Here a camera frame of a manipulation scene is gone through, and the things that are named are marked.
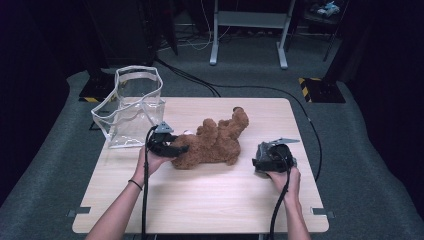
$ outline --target brown fur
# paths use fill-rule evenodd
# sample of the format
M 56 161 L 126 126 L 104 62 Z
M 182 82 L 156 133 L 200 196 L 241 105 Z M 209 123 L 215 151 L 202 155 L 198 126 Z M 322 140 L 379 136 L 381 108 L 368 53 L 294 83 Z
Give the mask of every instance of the brown fur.
M 179 135 L 171 144 L 178 147 L 189 145 L 188 152 L 181 154 L 172 164 L 177 169 L 192 169 L 199 163 L 235 164 L 240 155 L 238 138 L 248 125 L 249 118 L 241 107 L 234 108 L 232 118 L 220 120 L 218 125 L 210 118 L 203 120 L 195 135 Z

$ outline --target gray carpet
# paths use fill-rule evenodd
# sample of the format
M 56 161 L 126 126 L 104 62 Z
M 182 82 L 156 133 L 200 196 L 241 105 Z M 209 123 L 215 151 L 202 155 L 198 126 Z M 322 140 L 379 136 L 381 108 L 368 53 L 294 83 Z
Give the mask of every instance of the gray carpet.
M 338 86 L 345 104 L 306 103 L 299 77 L 323 77 L 334 57 L 322 62 L 327 43 L 296 36 L 287 53 L 288 70 L 278 65 L 278 39 L 233 38 L 220 45 L 218 64 L 209 65 L 211 45 L 204 50 L 179 47 L 159 51 L 166 63 L 217 85 L 222 97 L 281 97 L 292 104 L 306 152 L 316 174 L 319 148 L 314 132 L 293 98 L 283 92 L 254 88 L 278 88 L 296 97 L 315 125 L 322 143 L 323 163 L 317 185 L 326 210 L 333 211 L 327 232 L 313 239 L 424 239 L 424 223 L 404 188 L 388 171 L 367 138 L 361 112 L 344 83 Z M 183 79 L 154 64 L 164 81 L 163 96 L 211 97 L 199 84 Z M 78 101 L 88 80 L 81 72 L 68 78 L 71 92 L 62 113 L 42 148 L 0 209 L 0 239 L 83 239 L 72 231 L 71 209 L 79 207 L 95 167 L 104 137 L 89 131 L 90 110 L 97 103 Z M 257 239 L 237 236 L 158 236 L 157 239 Z

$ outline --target table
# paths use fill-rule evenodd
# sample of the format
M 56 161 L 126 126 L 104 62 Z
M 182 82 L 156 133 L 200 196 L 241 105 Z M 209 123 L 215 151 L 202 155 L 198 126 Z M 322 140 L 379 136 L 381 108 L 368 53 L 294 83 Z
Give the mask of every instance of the table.
M 278 57 L 280 60 L 280 67 L 282 69 L 287 69 L 288 64 L 284 51 L 284 42 L 287 37 L 295 2 L 296 0 L 290 0 L 289 9 L 286 13 L 258 13 L 219 11 L 218 0 L 215 0 L 213 45 L 209 64 L 214 66 L 217 63 L 219 48 L 218 26 L 279 28 L 283 29 L 283 32 L 280 42 L 276 43 Z
M 239 142 L 237 163 L 200 164 L 193 170 L 174 169 L 165 163 L 149 179 L 146 231 L 149 234 L 262 234 L 269 232 L 272 212 L 279 197 L 272 181 L 254 172 L 252 158 L 257 145 L 280 137 L 300 140 L 288 146 L 302 173 L 300 201 L 310 232 L 329 228 L 325 216 L 313 215 L 310 208 L 322 202 L 293 115 L 284 98 L 164 98 L 164 120 L 174 134 L 196 131 L 203 119 L 231 118 L 240 106 L 250 124 Z M 81 207 L 88 214 L 77 214 L 73 230 L 88 233 L 131 178 L 139 148 L 109 149 L 107 143 L 87 187 Z M 127 233 L 141 232 L 142 196 L 137 201 Z M 277 217 L 275 232 L 287 232 L 284 206 Z

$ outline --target clear plastic bag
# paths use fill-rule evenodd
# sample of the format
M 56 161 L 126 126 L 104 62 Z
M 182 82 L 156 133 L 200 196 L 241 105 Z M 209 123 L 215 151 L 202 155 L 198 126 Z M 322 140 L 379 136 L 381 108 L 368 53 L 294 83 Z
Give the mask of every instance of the clear plastic bag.
M 114 90 L 91 110 L 110 148 L 144 145 L 149 129 L 163 121 L 162 86 L 154 67 L 129 66 L 116 70 Z

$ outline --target forearm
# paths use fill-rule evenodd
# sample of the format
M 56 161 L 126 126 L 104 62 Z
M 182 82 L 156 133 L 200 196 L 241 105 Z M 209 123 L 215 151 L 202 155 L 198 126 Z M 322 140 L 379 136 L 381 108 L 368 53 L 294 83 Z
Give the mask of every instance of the forearm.
M 137 181 L 143 186 L 144 181 Z M 91 229 L 86 239 L 121 239 L 140 194 L 140 188 L 129 182 Z
M 300 202 L 285 202 L 285 209 L 287 215 L 287 229 L 289 240 L 309 240 L 311 239 L 308 228 L 306 227 L 305 220 L 302 214 L 302 206 Z

